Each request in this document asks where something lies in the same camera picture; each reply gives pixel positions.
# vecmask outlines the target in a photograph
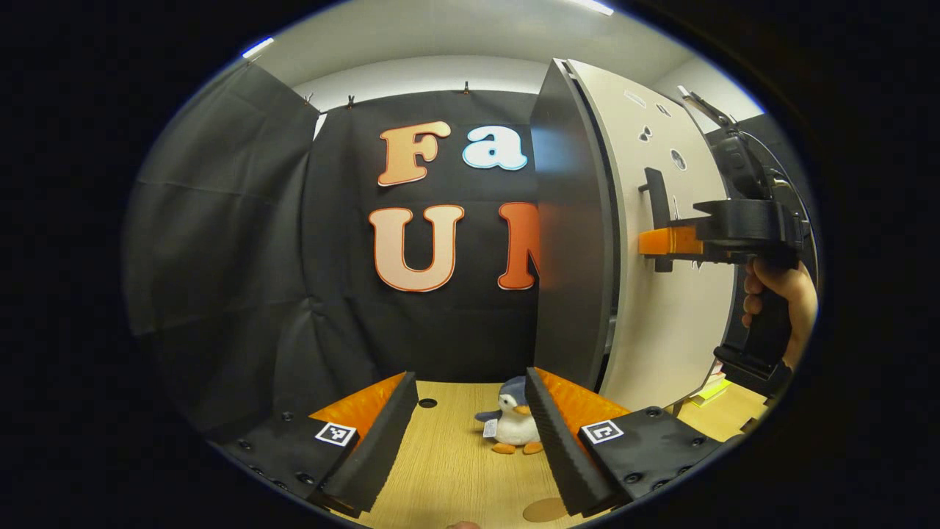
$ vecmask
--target stuffed penguin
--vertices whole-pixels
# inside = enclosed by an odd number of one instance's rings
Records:
[[[517,446],[523,446],[523,454],[542,450],[539,430],[525,400],[525,377],[512,378],[499,388],[499,410],[483,411],[475,418],[482,423],[496,419],[494,452],[514,454]]]

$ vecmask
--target white ceiling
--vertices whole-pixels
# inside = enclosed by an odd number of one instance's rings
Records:
[[[568,0],[351,0],[274,36],[257,64],[290,87],[415,56],[573,58],[651,85],[694,57],[627,16]]]

